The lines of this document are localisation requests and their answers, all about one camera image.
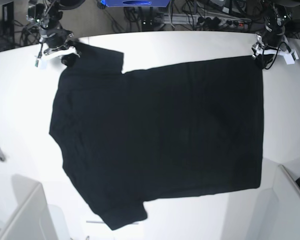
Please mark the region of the black T-shirt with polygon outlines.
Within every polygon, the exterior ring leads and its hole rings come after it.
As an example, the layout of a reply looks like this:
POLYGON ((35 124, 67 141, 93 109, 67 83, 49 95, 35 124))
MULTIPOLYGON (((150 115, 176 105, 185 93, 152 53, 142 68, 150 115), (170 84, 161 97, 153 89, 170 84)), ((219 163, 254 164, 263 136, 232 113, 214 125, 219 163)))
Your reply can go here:
POLYGON ((111 230, 145 220, 145 202, 260 186, 263 72, 251 57, 122 73, 123 53, 75 46, 81 56, 59 77, 49 133, 111 230))

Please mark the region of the blue box at top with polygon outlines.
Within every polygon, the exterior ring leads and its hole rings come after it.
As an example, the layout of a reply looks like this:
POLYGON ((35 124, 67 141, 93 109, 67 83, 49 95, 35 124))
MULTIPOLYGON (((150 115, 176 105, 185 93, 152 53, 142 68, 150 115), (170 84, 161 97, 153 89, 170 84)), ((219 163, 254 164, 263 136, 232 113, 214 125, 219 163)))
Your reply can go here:
POLYGON ((170 0, 101 0, 107 7, 163 7, 165 8, 170 0))

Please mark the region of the white bin right front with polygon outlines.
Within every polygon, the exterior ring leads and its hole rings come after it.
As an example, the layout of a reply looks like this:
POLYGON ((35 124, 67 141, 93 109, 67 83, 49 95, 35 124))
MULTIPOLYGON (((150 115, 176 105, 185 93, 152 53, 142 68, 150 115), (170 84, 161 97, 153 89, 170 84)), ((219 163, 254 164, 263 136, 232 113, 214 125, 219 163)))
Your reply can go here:
POLYGON ((300 240, 300 189, 283 165, 256 200, 247 240, 300 240))

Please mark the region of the white bin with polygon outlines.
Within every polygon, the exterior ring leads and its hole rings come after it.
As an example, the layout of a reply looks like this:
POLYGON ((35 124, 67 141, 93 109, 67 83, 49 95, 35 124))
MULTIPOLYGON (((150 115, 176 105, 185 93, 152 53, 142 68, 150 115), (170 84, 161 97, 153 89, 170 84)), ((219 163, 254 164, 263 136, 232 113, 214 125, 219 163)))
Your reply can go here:
POLYGON ((69 240, 64 213, 48 204, 41 182, 0 175, 0 240, 69 240))
POLYGON ((300 189, 283 165, 256 200, 247 240, 300 240, 300 189))

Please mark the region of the white bin left front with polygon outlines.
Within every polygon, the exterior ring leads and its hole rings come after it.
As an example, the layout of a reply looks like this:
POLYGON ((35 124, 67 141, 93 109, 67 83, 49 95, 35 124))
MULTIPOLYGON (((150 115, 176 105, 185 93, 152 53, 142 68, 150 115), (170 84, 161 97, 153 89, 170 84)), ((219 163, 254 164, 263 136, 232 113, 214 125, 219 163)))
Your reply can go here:
POLYGON ((0 175, 0 240, 69 240, 64 213, 48 204, 41 182, 0 175))

